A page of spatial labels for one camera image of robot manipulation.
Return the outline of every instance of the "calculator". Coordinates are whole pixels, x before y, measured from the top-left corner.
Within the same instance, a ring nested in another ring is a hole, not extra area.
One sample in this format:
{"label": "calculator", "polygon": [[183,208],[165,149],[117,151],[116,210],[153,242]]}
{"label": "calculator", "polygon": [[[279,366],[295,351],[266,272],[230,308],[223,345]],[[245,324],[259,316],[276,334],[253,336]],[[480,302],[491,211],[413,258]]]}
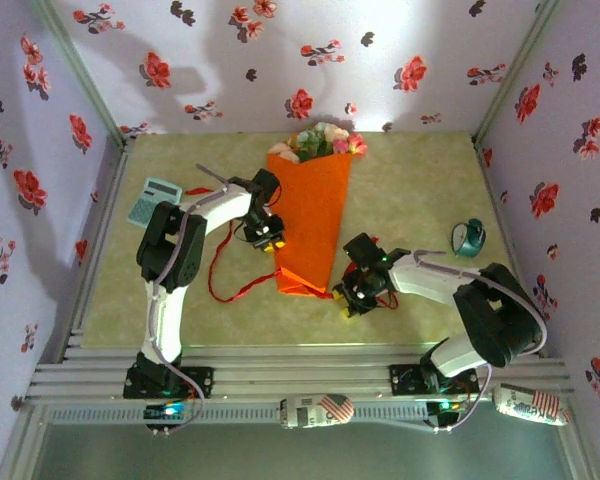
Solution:
{"label": "calculator", "polygon": [[133,205],[127,220],[134,225],[147,228],[153,210],[160,202],[169,202],[177,205],[180,203],[182,188],[159,178],[149,177],[144,182],[142,193]]}

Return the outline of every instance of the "calculator screen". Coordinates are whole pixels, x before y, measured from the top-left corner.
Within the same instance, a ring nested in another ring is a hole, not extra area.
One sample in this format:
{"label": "calculator screen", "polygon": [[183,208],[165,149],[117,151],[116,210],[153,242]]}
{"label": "calculator screen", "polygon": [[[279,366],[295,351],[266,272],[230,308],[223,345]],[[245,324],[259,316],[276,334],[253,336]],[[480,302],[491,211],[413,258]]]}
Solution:
{"label": "calculator screen", "polygon": [[178,191],[175,188],[167,187],[160,183],[149,182],[149,188],[155,188],[156,190],[160,190],[161,192],[166,192],[170,195],[177,195]]}

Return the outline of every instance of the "american flag label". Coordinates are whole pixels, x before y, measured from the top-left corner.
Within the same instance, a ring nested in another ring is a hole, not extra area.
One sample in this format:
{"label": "american flag label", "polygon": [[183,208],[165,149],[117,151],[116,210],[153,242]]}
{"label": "american flag label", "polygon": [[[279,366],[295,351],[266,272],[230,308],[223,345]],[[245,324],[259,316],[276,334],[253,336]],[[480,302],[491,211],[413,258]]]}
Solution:
{"label": "american flag label", "polygon": [[344,395],[294,397],[280,403],[280,425],[283,428],[341,425],[349,422],[353,414],[353,403]]}
{"label": "american flag label", "polygon": [[571,421],[560,397],[541,390],[502,384],[494,390],[493,401],[500,413],[550,425],[566,425]]}

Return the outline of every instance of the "flower bouquet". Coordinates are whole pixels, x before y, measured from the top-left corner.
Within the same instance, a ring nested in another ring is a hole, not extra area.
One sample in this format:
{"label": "flower bouquet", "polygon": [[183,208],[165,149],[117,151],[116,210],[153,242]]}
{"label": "flower bouquet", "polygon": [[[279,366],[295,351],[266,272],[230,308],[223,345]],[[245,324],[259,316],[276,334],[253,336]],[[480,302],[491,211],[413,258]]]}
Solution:
{"label": "flower bouquet", "polygon": [[331,123],[319,122],[300,133],[294,134],[286,143],[277,143],[269,153],[279,155],[294,163],[336,153],[364,155],[367,144],[359,133],[349,133]]}

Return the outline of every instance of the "wall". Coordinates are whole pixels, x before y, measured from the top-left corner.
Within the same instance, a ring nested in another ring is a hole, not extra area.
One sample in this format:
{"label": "wall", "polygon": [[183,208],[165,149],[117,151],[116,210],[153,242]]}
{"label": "wall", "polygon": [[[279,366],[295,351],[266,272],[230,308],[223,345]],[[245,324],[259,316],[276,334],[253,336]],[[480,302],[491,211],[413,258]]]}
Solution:
{"label": "wall", "polygon": [[67,321],[85,252],[76,243],[89,239],[115,158],[28,2],[0,1],[0,460],[18,397]]}
{"label": "wall", "polygon": [[600,456],[600,1],[565,2],[484,142],[525,279]]}
{"label": "wall", "polygon": [[54,426],[36,478],[564,480],[556,437],[491,405],[452,435],[373,424],[197,425],[160,441],[144,426]]}
{"label": "wall", "polygon": [[474,131],[537,0],[50,2],[123,131]]}

